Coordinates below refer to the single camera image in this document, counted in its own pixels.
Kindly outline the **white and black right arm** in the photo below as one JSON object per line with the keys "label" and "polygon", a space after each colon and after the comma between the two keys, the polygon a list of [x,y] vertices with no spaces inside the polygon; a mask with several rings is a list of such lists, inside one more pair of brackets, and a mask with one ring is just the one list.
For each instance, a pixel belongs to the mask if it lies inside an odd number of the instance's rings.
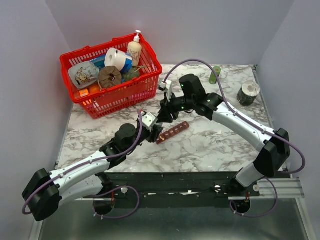
{"label": "white and black right arm", "polygon": [[290,156],[289,134],[283,128],[275,131],[228,106],[216,93],[206,93],[200,79],[188,74],[179,79],[183,96],[172,92],[172,82],[162,81],[158,88],[164,92],[160,102],[158,122],[172,123],[180,112],[195,111],[210,121],[229,128],[258,152],[257,158],[242,168],[230,181],[230,191],[241,196],[248,187],[263,177],[272,178]]}

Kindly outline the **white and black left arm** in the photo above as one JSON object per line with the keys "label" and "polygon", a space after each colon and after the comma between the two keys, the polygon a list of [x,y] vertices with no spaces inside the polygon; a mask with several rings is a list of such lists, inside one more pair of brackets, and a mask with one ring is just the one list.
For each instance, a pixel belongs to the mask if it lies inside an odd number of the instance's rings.
{"label": "white and black left arm", "polygon": [[104,172],[124,162],[143,141],[154,143],[162,130],[160,123],[151,128],[141,123],[136,126],[126,123],[114,138],[84,160],[60,170],[48,172],[42,168],[36,171],[22,192],[25,201],[22,213],[33,215],[37,222],[47,219],[73,194],[72,187],[91,176],[99,179],[93,191],[101,198],[107,197],[111,185],[102,180]]}

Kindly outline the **red weekly pill organizer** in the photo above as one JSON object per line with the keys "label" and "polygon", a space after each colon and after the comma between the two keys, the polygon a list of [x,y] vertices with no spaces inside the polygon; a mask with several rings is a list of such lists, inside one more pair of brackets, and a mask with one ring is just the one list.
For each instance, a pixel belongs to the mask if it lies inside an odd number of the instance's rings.
{"label": "red weekly pill organizer", "polygon": [[170,128],[170,129],[162,132],[162,133],[158,136],[158,138],[157,138],[157,140],[156,140],[155,143],[156,143],[157,145],[159,145],[159,144],[161,144],[161,143],[163,143],[163,142],[165,142],[165,141],[167,141],[167,140],[175,137],[176,135],[184,132],[184,131],[187,130],[189,127],[190,127],[189,123],[188,123],[187,121],[184,121],[184,122],[182,122],[182,123],[180,123],[180,124],[178,124],[178,125]]}

